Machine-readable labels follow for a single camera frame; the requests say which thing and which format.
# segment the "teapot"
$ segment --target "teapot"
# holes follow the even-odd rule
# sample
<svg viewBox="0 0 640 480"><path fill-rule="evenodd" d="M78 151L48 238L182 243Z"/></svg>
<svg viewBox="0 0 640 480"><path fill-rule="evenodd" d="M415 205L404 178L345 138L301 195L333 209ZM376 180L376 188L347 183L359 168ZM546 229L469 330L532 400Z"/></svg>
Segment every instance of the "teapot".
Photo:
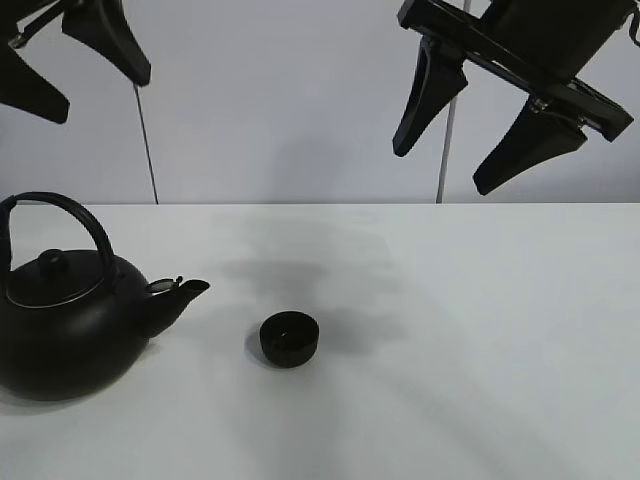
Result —
<svg viewBox="0 0 640 480"><path fill-rule="evenodd" d="M9 217L21 201L65 210L87 229L97 250L47 250L12 271ZM100 390L209 286L182 277L149 283L114 254L98 220L68 197L11 196L0 203L0 386L44 401Z"/></svg>

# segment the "white wall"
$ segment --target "white wall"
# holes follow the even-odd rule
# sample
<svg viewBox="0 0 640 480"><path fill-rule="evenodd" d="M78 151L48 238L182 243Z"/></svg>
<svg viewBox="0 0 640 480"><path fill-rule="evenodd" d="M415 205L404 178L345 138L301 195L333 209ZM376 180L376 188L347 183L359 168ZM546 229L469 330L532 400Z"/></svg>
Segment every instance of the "white wall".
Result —
<svg viewBox="0 0 640 480"><path fill-rule="evenodd" d="M52 190L91 203L152 203L131 83L61 32L60 21L22 56L71 101L59 126L0 105L0 197Z"/></svg>
<svg viewBox="0 0 640 480"><path fill-rule="evenodd" d="M446 112L391 139L419 36L389 0L137 0L161 202L433 202Z"/></svg>
<svg viewBox="0 0 640 480"><path fill-rule="evenodd" d="M472 0L481 15L488 0ZM472 175L500 142L527 95L467 62L469 87L459 96L445 202L638 202L640 201L640 49L628 23L603 47L579 77L637 119L614 143L588 128L577 152L545 162L492 194L480 196Z"/></svg>

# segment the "teapot spout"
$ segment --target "teapot spout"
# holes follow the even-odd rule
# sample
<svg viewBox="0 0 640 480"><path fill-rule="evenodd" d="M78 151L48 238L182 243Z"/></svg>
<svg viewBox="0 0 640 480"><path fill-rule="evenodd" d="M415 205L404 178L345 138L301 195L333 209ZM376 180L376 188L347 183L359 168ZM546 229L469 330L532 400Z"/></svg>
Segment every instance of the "teapot spout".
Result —
<svg viewBox="0 0 640 480"><path fill-rule="evenodd" d="M189 280L166 293L144 300L138 331L145 338L159 335L173 325L189 304L209 287L203 280Z"/></svg>

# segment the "teapot lid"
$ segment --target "teapot lid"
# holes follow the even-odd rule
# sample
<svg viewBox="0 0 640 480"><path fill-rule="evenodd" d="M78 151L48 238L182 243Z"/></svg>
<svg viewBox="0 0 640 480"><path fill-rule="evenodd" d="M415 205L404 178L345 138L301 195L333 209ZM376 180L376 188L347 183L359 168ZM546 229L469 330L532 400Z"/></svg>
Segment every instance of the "teapot lid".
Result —
<svg viewBox="0 0 640 480"><path fill-rule="evenodd" d="M103 279L97 251L47 250L9 274L7 299L25 308L55 307L91 293Z"/></svg>

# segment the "white table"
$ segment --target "white table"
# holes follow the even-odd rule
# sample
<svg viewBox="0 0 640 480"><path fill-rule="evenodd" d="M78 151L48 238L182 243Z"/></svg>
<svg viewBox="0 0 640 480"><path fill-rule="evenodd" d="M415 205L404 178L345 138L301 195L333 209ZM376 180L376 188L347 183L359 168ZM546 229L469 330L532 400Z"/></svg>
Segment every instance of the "white table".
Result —
<svg viewBox="0 0 640 480"><path fill-rule="evenodd" d="M636 480L640 206L94 207L150 280L213 289L117 384L0 399L2 480ZM19 207L18 262L89 246ZM255 327L300 309L313 361Z"/></svg>

